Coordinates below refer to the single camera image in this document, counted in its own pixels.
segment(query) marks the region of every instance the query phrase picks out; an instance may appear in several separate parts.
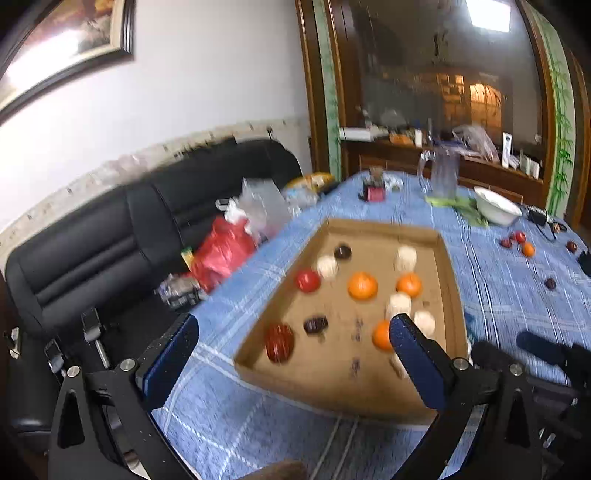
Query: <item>cardboard box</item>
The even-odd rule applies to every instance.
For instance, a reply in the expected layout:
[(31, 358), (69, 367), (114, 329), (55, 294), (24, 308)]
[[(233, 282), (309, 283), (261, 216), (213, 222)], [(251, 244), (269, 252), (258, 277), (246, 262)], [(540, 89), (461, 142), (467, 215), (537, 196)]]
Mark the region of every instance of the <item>cardboard box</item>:
[[(295, 277), (316, 259), (332, 254), (341, 243), (351, 259), (339, 262), (339, 273), (311, 294), (300, 292)], [(401, 272), (394, 270), (400, 245), (417, 250), (415, 272), (423, 282), (413, 299), (416, 310), (435, 317), (434, 339), (449, 357), (467, 357), (466, 326), (452, 264), (443, 238), (435, 230), (409, 225), (329, 219), (310, 239), (279, 285), (267, 307), (234, 357), (247, 382), (288, 398), (328, 410), (404, 421), (430, 422), (434, 411), (419, 397), (410, 379), (400, 379), (389, 363), (390, 353), (372, 343), (375, 325), (384, 320), (386, 303)], [(378, 294), (357, 301), (347, 292), (349, 277), (366, 271), (378, 281)], [(308, 336), (303, 322), (323, 314), (329, 327), (323, 336)], [(265, 351), (265, 334), (273, 323), (286, 323), (295, 334), (291, 358), (273, 364)]]

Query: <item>framed picture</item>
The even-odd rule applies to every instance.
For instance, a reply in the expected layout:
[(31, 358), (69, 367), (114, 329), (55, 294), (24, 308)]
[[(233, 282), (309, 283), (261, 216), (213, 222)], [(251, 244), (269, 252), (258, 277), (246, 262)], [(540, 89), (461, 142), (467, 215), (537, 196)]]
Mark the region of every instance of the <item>framed picture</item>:
[(39, 0), (0, 46), (0, 123), (47, 89), (132, 53), (134, 0)]

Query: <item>plaid tablecloth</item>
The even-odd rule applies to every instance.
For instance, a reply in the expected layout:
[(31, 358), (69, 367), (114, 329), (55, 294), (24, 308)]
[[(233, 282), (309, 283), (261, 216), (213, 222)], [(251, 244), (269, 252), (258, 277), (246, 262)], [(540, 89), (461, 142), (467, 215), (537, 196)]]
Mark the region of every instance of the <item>plaid tablecloth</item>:
[[(301, 459), (310, 479), (389, 479), (421, 439), (425, 428), (359, 419), (321, 411), (253, 387), (238, 377), (232, 357), (271, 293), (325, 218), (412, 223), (441, 232), (452, 259), (471, 339), (486, 339), (525, 362), (539, 377), (565, 382), (551, 368), (517, 349), (517, 334), (529, 329), (550, 340), (591, 345), (591, 280), (564, 244), (572, 231), (546, 241), (521, 219), (536, 248), (525, 258), (498, 239), (508, 229), (469, 226), (451, 208), (423, 200), (417, 179), (404, 173), (401, 192), (387, 201), (358, 200), (359, 174), (292, 221), (246, 265), (197, 306), (200, 339), (165, 406), (152, 412), (167, 439), (196, 475), (232, 479), (285, 458)], [(473, 195), (467, 189), (460, 194)], [(552, 276), (554, 291), (544, 286)], [(469, 426), (444, 475), (455, 471), (470, 445)]]

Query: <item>small orange fruit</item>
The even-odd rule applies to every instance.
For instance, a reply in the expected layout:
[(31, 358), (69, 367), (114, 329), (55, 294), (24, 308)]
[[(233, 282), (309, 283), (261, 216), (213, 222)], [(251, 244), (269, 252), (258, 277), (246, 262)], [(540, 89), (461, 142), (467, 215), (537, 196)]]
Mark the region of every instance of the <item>small orange fruit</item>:
[(394, 348), (390, 343), (390, 321), (383, 320), (378, 323), (371, 336), (371, 341), (380, 350), (385, 352), (393, 352)]
[(349, 279), (347, 291), (356, 300), (369, 300), (378, 292), (378, 282), (368, 273), (357, 272)]
[(396, 291), (401, 291), (411, 298), (416, 297), (423, 290), (423, 283), (416, 273), (407, 273), (398, 279)]
[(526, 242), (523, 244), (523, 247), (521, 247), (521, 253), (526, 257), (533, 257), (535, 254), (535, 248), (531, 243)]

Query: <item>sofa backrest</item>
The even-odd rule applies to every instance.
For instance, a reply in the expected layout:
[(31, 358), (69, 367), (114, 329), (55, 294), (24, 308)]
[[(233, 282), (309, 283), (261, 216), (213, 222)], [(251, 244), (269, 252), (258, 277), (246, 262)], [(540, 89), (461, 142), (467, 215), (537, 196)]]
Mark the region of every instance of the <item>sofa backrest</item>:
[(101, 195), (10, 254), (5, 277), (22, 327), (49, 339), (89, 307), (125, 307), (183, 271), (181, 249), (200, 245), (215, 201), (239, 195), (243, 177), (282, 188), (300, 175), (281, 144), (254, 140), (199, 148)]

